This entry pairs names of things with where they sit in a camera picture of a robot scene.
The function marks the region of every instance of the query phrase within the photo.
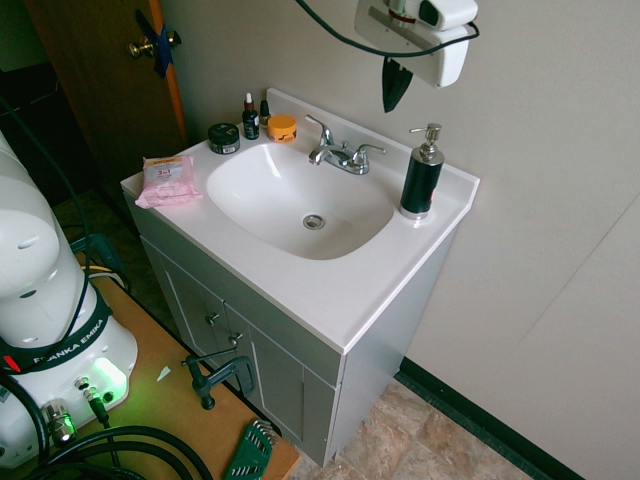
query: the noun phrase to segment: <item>baseboard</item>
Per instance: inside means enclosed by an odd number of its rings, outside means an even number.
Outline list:
[[[400,372],[396,374],[396,380],[535,480],[584,480],[406,357],[400,365]]]

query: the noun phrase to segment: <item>floor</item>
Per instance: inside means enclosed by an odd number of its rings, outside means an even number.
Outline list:
[[[126,211],[121,194],[108,192]],[[91,230],[106,235],[125,267],[131,295],[176,332],[138,238],[102,201],[80,195]],[[72,201],[54,207],[68,238],[82,234]],[[292,480],[526,480],[531,477],[394,380],[342,454],[321,469],[306,455]]]

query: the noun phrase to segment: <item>green light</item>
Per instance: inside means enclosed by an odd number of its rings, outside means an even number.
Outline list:
[[[127,376],[107,358],[100,357],[93,362],[95,373],[108,385],[105,391],[113,392],[114,400],[119,400],[127,391]]]

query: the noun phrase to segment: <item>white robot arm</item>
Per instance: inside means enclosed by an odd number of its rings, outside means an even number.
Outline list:
[[[64,441],[72,432],[56,418],[81,426],[93,418],[90,396],[104,397],[107,408],[126,398],[137,344],[90,284],[65,339],[84,274],[1,132],[0,192],[0,366],[48,415],[54,441]],[[23,463],[36,447],[24,407],[0,387],[0,468]]]

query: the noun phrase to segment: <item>soap dispenser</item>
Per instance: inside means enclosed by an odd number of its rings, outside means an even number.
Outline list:
[[[430,123],[427,128],[414,128],[414,132],[425,132],[427,141],[411,151],[411,161],[404,181],[400,213],[411,220],[426,218],[433,201],[433,193],[438,183],[444,155],[435,145],[440,135],[441,125]]]

